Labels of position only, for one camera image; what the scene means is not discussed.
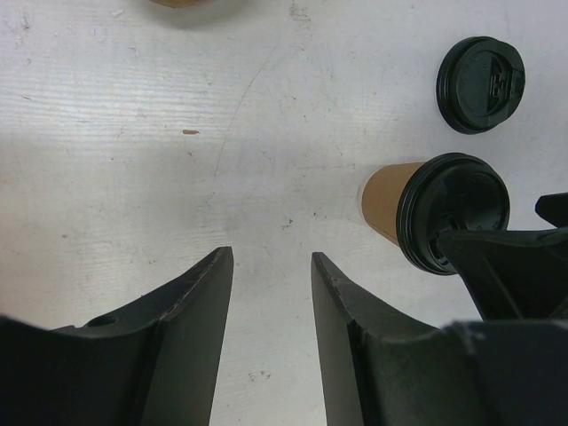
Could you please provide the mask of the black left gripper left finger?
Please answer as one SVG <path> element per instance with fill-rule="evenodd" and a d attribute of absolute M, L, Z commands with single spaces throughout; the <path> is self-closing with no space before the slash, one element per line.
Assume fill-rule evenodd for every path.
<path fill-rule="evenodd" d="M 3 316 L 2 424 L 208 424 L 232 283 L 221 247 L 82 327 Z"/>

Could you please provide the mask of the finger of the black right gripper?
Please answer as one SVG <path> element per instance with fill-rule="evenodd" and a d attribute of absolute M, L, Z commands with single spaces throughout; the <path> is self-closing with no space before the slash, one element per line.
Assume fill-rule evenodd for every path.
<path fill-rule="evenodd" d="M 567 318 L 567 194 L 542 195 L 540 231 L 446 231 L 438 247 L 483 320 Z"/>

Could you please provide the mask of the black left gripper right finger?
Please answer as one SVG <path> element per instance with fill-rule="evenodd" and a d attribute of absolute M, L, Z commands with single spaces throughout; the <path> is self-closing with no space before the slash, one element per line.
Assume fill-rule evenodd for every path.
<path fill-rule="evenodd" d="M 312 256 L 312 301 L 330 425 L 564 425 L 563 320 L 436 328 Z"/>

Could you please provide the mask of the black plastic cup lid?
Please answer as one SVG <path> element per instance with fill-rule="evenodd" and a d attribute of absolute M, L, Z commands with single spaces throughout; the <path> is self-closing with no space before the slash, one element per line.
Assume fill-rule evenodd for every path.
<path fill-rule="evenodd" d="M 441 233 L 453 230 L 500 231 L 509 224 L 510 200 L 501 176 L 485 161 L 447 153 L 421 164 L 398 201 L 398 246 L 416 268 L 455 275 L 438 247 Z"/>

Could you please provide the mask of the brown paper coffee cup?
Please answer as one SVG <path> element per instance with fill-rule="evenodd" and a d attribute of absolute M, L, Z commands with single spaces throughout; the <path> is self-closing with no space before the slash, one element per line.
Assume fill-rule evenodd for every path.
<path fill-rule="evenodd" d="M 388 241 L 398 245 L 398 204 L 406 184 L 423 162 L 387 165 L 377 170 L 361 193 L 361 212 L 366 223 Z"/>

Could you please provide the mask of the brown pulp cup carrier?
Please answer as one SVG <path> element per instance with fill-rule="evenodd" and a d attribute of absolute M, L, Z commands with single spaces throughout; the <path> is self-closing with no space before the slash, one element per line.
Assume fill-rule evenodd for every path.
<path fill-rule="evenodd" d="M 171 9 L 182 9 L 203 4 L 206 0 L 151 0 L 151 2 Z"/>

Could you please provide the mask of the black plastic lid stack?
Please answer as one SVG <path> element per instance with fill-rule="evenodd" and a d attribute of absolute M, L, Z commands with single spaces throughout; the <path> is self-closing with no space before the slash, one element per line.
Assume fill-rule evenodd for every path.
<path fill-rule="evenodd" d="M 525 82 L 525 65 L 514 46 L 489 36 L 468 37 L 440 65 L 438 109 L 462 134 L 487 132 L 515 113 Z"/>

